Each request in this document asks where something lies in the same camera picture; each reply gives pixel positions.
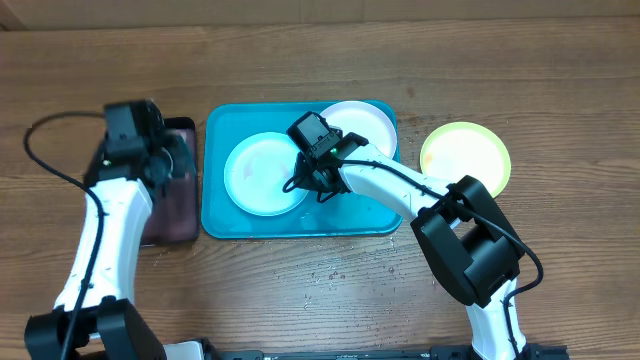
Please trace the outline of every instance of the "cable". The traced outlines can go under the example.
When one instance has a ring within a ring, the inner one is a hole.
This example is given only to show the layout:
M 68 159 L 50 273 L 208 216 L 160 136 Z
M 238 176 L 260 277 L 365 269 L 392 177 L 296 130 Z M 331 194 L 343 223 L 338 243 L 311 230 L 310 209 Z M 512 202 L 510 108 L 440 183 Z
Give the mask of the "cable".
M 506 318 L 506 322 L 507 322 L 507 330 L 509 332 L 509 342 L 511 343 L 512 347 L 513 347 L 513 352 L 516 356 L 516 359 L 521 359 L 520 356 L 520 352 L 518 351 L 518 345 L 517 342 L 515 340 L 515 337 L 513 335 L 513 326 L 511 324 L 511 317 L 509 316 L 509 302 L 511 300 L 511 298 L 513 298 L 514 296 L 521 294 L 525 291 L 529 291 L 531 289 L 533 289 L 534 287 L 538 286 L 541 282 L 542 282 L 542 278 L 544 277 L 544 269 L 542 267 L 542 263 L 540 262 L 540 259 L 538 259 L 538 257 L 536 256 L 536 254 L 533 252 L 533 250 L 531 250 L 525 243 L 523 243 L 522 241 L 520 241 L 518 238 L 516 238 L 515 236 L 511 235 L 508 231 L 506 231 L 505 229 L 501 228 L 500 226 L 496 225 L 495 223 L 493 223 L 491 220 L 481 216 L 480 214 L 476 213 L 475 211 L 467 208 L 464 204 L 461 204 L 457 201 L 454 201 L 450 198 L 447 198 L 433 190 L 431 190 L 429 187 L 427 187 L 424 184 L 420 184 L 419 182 L 415 181 L 414 179 L 410 178 L 409 176 L 407 176 L 406 174 L 402 173 L 400 170 L 386 165 L 386 164 L 382 164 L 376 161 L 366 161 L 366 160 L 337 160 L 331 163 L 328 163 L 326 165 L 322 165 L 320 167 L 318 167 L 318 170 L 324 169 L 324 168 L 330 168 L 330 167 L 340 167 L 342 165 L 364 165 L 364 166 L 373 166 L 373 167 L 377 167 L 386 171 L 389 171 L 390 173 L 396 175 L 397 177 L 401 178 L 402 180 L 406 181 L 407 183 L 413 185 L 414 187 L 416 187 L 418 190 L 422 191 L 423 193 L 432 196 L 438 200 L 441 200 L 445 203 L 447 203 L 448 205 L 452 205 L 455 206 L 458 210 L 461 210 L 463 212 L 466 212 L 467 215 L 473 217 L 477 222 L 480 222 L 486 226 L 489 226 L 493 229 L 495 229 L 496 231 L 500 232 L 502 235 L 504 235 L 505 238 L 507 238 L 507 240 L 511 241 L 515 246 L 521 248 L 533 261 L 533 263 L 536 266 L 536 269 L 538 271 L 538 275 L 536 276 L 535 280 L 533 280 L 532 282 L 530 282 L 527 285 L 524 285 L 522 287 L 519 287 L 513 291 L 511 291 L 510 293 L 508 293 L 507 295 L 505 295 L 502 303 L 503 303 L 503 310 L 504 310 L 504 315 Z M 291 179 L 289 179 L 289 181 L 287 181 L 287 183 L 285 183 L 285 186 L 283 188 L 291 191 L 293 189 L 295 189 L 301 182 L 302 180 L 296 181 L 296 176 L 294 175 Z
M 80 309 L 82 308 L 82 303 L 84 302 L 84 298 L 87 294 L 87 290 L 89 289 L 89 283 L 91 281 L 91 274 L 93 273 L 93 267 L 95 266 L 96 259 L 98 257 L 98 250 L 100 249 L 100 242 L 102 241 L 102 232 L 104 229 L 104 210 L 102 208 L 102 203 L 98 196 L 88 187 L 86 187 L 80 181 L 63 174 L 62 172 L 54 169 L 49 166 L 47 163 L 38 158 L 33 151 L 31 150 L 31 146 L 29 145 L 29 138 L 31 135 L 38 129 L 40 126 L 54 120 L 64 119 L 68 117 L 94 117 L 104 119 L 104 115 L 96 112 L 84 112 L 84 111 L 67 111 L 61 112 L 57 114 L 52 114 L 46 116 L 31 125 L 31 127 L 24 134 L 23 146 L 24 151 L 29 155 L 31 160 L 35 161 L 40 167 L 52 173 L 53 175 L 77 186 L 82 191 L 87 193 L 89 197 L 96 203 L 96 208 L 98 210 L 98 228 L 96 230 L 96 241 L 93 243 L 93 249 L 91 250 L 91 256 L 89 257 L 89 263 L 87 264 L 87 269 L 84 274 L 84 278 L 80 282 L 80 291 L 78 293 L 78 299 L 73 307 L 73 311 L 71 312 L 71 317 L 69 319 L 69 325 L 67 327 L 67 332 L 64 337 L 64 342 L 62 343 L 62 352 L 60 355 L 61 360 L 67 360 L 69 357 L 69 352 L 71 350 L 71 346 L 73 344 L 73 330 L 78 321 L 78 314 L 80 313 Z

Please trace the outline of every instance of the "black base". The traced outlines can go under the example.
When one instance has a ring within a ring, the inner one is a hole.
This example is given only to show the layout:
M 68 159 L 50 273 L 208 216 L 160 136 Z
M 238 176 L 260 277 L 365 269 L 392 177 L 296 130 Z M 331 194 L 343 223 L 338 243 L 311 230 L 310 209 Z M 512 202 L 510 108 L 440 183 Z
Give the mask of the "black base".
M 33 360 L 60 359 L 71 312 L 60 306 L 49 314 L 32 316 L 27 322 L 24 342 Z M 160 341 L 128 299 L 102 299 L 100 305 L 80 310 L 73 332 L 72 351 L 68 359 L 78 359 L 75 350 L 89 343 L 89 336 L 99 333 L 105 351 L 83 359 L 165 360 Z
M 471 346 L 434 346 L 431 350 L 345 351 L 264 354 L 260 351 L 220 352 L 219 360 L 481 360 Z M 569 360 L 566 346 L 527 344 L 523 360 Z

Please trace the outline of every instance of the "dark purple object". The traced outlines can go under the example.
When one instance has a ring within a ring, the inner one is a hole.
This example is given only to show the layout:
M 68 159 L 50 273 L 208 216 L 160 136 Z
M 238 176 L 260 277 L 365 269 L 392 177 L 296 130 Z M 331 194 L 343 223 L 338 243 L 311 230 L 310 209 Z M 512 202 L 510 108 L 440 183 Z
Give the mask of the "dark purple object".
M 175 129 L 187 143 L 196 174 L 198 167 L 196 133 L 189 118 L 166 119 L 168 128 Z M 141 246 L 164 245 L 191 241 L 198 237 L 198 182 L 197 175 L 187 174 L 184 179 L 172 180 L 166 196 L 158 196 L 151 217 L 142 233 Z

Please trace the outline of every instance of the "wood grain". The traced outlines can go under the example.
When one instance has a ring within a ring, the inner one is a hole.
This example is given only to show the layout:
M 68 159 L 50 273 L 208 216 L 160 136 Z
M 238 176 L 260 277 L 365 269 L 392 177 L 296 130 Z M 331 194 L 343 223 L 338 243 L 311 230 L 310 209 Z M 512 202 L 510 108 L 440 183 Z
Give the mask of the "wood grain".
M 24 24 L 12 30 L 640 15 L 638 0 L 2 1 Z
M 207 115 L 230 102 L 384 100 L 414 168 L 438 126 L 491 128 L 513 163 L 498 202 L 546 270 L 518 298 L 528 340 L 567 344 L 575 359 L 640 354 L 636 18 L 0 33 L 0 49 L 2 358 L 27 358 L 26 320 L 62 289 L 84 218 L 82 194 L 28 161 L 26 127 L 144 97 L 196 121 L 200 159 Z M 103 131 L 62 121 L 36 134 L 34 150 L 80 176 Z M 522 281 L 534 276 L 529 261 L 522 268 Z M 203 234 L 143 249 L 136 296 L 163 342 L 310 351 L 470 341 L 464 308 L 433 280 L 407 224 L 374 238 Z

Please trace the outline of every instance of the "white plate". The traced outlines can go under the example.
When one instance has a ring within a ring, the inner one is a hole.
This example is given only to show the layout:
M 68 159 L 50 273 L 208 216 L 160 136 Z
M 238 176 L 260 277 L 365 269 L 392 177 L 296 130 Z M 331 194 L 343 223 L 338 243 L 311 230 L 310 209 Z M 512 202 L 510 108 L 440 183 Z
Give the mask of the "white plate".
M 266 132 L 244 139 L 224 165 L 224 186 L 242 210 L 259 216 L 283 214 L 296 207 L 307 190 L 282 192 L 293 176 L 298 148 L 285 134 Z
M 393 157 L 398 145 L 391 119 L 377 107 L 362 101 L 342 101 L 326 108 L 320 115 L 343 135 L 356 133 L 369 140 L 381 153 Z

